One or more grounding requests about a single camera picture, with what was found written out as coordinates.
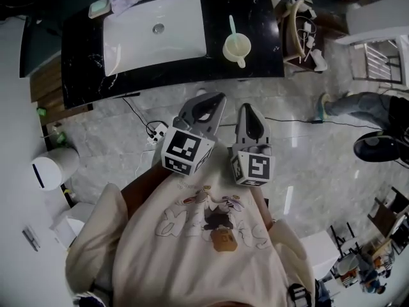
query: person's leg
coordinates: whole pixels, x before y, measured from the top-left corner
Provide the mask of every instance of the person's leg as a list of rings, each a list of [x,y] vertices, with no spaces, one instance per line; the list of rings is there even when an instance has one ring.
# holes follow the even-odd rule
[[[372,257],[366,253],[357,254],[359,275],[365,281],[369,273],[374,270]]]
[[[324,103],[325,112],[329,116],[339,116],[341,114],[353,114],[360,119],[365,119],[371,123],[381,126],[383,129],[389,126],[389,106],[390,96],[379,95],[373,92],[363,92],[357,95],[340,98],[334,102]]]
[[[380,120],[378,117],[375,117],[372,114],[365,113],[363,111],[357,111],[355,113],[350,113],[351,116],[358,118],[359,120],[365,120],[369,123],[379,126],[381,129],[387,129],[389,123],[385,123],[384,121]]]

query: spoon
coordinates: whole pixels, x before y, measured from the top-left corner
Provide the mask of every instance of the spoon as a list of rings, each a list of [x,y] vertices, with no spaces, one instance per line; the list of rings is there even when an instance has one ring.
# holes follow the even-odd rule
[[[231,33],[233,34],[233,41],[235,43],[236,50],[238,51],[238,40],[237,40],[236,26],[235,26],[235,22],[233,20],[232,15],[229,15],[229,21],[230,21]]]

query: person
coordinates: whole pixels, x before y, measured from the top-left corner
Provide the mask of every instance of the person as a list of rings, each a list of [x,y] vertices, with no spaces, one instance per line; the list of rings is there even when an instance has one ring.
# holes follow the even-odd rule
[[[359,263],[358,268],[362,291],[370,294],[383,294],[386,290],[386,285],[381,285],[372,257],[367,253],[359,253],[356,255],[356,258]]]
[[[331,101],[329,94],[323,93],[318,100],[318,116],[321,120],[326,120],[329,116],[350,114],[383,130],[399,134],[409,130],[407,110],[407,99],[373,92],[346,93],[336,101]]]
[[[315,280],[315,306],[316,307],[331,307],[332,301],[330,293],[325,287],[322,280]]]
[[[387,279],[387,278],[389,278],[391,272],[392,272],[392,271],[391,271],[390,269],[384,270],[384,271],[382,271],[382,272],[380,273],[380,276],[382,276],[382,277],[384,277],[385,279]]]
[[[104,189],[66,259],[80,306],[314,306],[305,249],[225,146],[190,177],[156,163]]]

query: soap dish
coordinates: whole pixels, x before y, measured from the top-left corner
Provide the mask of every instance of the soap dish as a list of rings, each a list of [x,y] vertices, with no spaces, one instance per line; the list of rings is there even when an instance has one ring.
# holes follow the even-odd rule
[[[88,17],[95,18],[101,16],[111,10],[111,3],[109,0],[98,0],[91,3],[88,10]]]

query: marble floor tile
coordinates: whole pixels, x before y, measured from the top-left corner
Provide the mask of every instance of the marble floor tile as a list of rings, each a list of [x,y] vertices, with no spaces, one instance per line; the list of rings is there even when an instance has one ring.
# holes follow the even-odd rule
[[[266,117],[311,120],[323,92],[338,98],[346,91],[379,91],[376,83],[353,80],[353,71],[356,76],[365,70],[362,56],[362,49],[326,41],[328,70],[322,74],[294,74],[295,67],[286,67],[282,79],[181,84],[146,90],[127,100],[144,120],[162,120],[168,125],[200,88],[226,94],[223,125],[235,124],[246,102]],[[348,115],[328,120],[376,127]],[[273,180],[262,190],[272,215],[287,219],[299,236],[328,230],[330,225],[347,236],[349,222],[365,242],[379,235],[367,218],[376,208],[374,198],[386,197],[392,185],[409,196],[407,169],[395,162],[363,162],[353,153],[354,142],[373,129],[333,123],[268,123],[275,169]],[[62,124],[80,155],[80,168],[67,183],[79,201],[96,202],[106,183],[122,189],[151,166],[155,147],[147,144],[144,125],[121,98],[96,102],[93,111]],[[219,127],[217,136],[231,146],[236,140],[235,126]]]
[[[147,144],[145,126],[134,113],[83,124],[86,145],[93,156],[142,152]]]
[[[75,193],[75,201],[96,203],[108,183],[120,189],[131,183],[140,160],[139,152],[83,157],[66,185]]]

